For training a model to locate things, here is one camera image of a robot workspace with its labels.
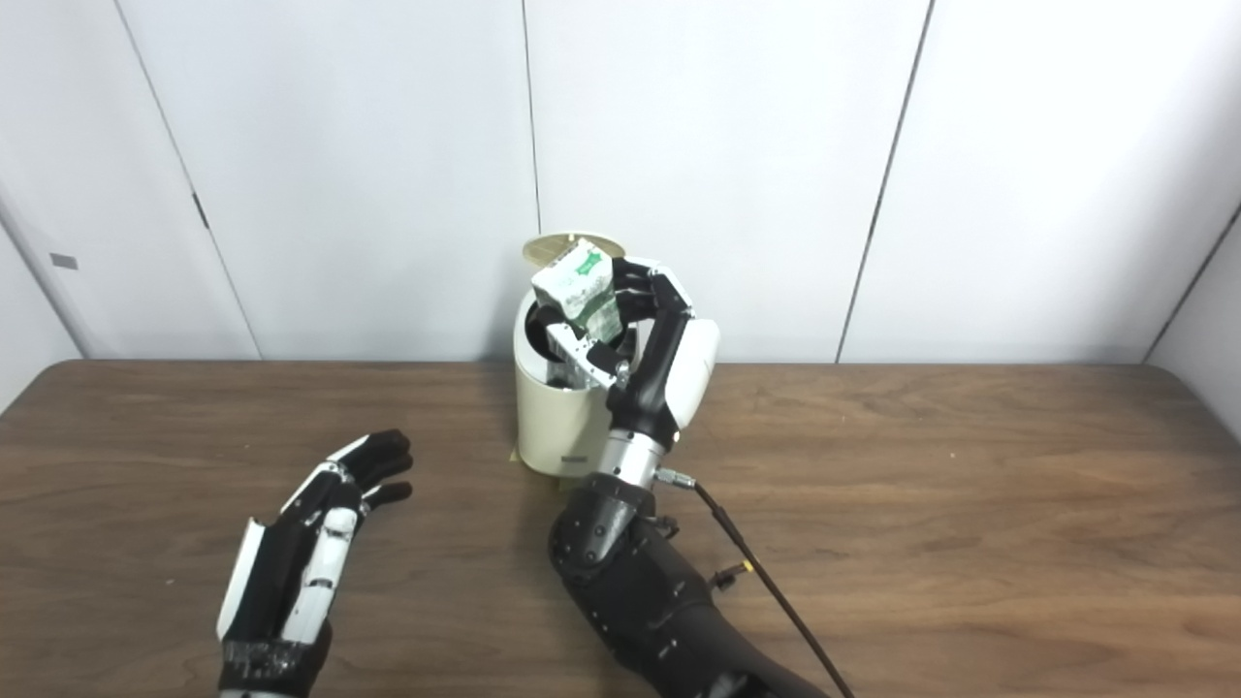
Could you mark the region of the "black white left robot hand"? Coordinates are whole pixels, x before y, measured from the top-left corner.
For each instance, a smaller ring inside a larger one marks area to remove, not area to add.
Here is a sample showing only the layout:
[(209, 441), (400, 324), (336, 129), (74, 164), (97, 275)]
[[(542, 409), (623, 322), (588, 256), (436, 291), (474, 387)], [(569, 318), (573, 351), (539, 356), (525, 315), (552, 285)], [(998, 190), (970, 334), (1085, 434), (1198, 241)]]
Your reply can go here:
[(314, 465), (273, 520), (248, 520), (216, 622), (223, 650), (330, 645), (350, 549), (369, 514), (411, 496), (400, 474), (412, 465), (398, 428), (364, 433)]

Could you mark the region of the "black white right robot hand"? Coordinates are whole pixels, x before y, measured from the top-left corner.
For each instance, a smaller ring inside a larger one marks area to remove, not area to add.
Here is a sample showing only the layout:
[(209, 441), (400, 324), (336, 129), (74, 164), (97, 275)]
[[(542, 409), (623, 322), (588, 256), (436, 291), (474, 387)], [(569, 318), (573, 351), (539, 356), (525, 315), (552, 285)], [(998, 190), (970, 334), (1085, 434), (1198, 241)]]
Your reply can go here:
[(612, 431), (642, 433), (669, 452), (709, 389), (719, 323), (697, 315), (678, 274), (652, 258), (613, 258), (612, 271), (620, 320), (652, 323), (638, 356), (576, 330), (553, 306), (539, 306), (532, 324), (560, 361), (604, 389)]

